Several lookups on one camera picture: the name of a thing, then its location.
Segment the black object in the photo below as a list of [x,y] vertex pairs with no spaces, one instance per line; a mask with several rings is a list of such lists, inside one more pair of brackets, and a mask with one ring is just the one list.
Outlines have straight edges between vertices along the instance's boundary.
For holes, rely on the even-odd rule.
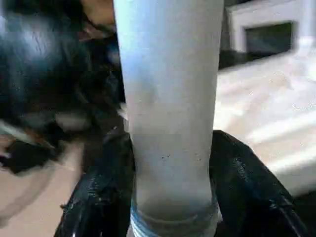
[[73,108],[75,85],[91,69],[77,36],[80,1],[4,0],[0,8],[1,118],[25,126],[27,113]]
[[125,102],[121,68],[111,59],[112,53],[119,53],[117,36],[87,40],[84,45],[90,53],[92,70],[80,82],[82,91],[95,104],[100,103],[96,102],[96,96],[93,95],[103,95],[103,107],[110,105],[117,109],[120,102]]
[[69,141],[71,139],[71,134],[66,133],[55,121],[47,124],[40,131],[40,134],[46,142],[56,149],[60,148],[59,141]]
[[289,192],[235,137],[213,132],[209,172],[232,236],[311,236],[296,214]]
[[55,237],[125,237],[133,188],[133,152],[128,134],[95,139],[94,164],[66,205]]
[[42,146],[34,146],[21,141],[13,142],[8,148],[9,157],[0,157],[3,168],[14,174],[21,174],[34,167],[43,167],[56,157],[54,150]]

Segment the beige floor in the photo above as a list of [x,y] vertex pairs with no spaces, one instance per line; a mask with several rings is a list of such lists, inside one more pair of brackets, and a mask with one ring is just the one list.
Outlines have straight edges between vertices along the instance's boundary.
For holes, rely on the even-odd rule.
[[[0,216],[18,212],[0,228],[1,237],[51,237],[62,215],[60,205],[65,204],[78,178],[75,160],[80,156],[80,146],[72,146],[66,163],[47,170],[15,177],[0,171]],[[39,193],[35,202],[24,209],[12,202],[28,203]]]

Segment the white cylindrical pole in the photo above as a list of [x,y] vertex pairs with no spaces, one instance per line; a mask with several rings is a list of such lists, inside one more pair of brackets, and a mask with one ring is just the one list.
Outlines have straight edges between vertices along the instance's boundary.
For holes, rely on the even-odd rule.
[[223,0],[115,0],[136,236],[212,234],[208,167]]

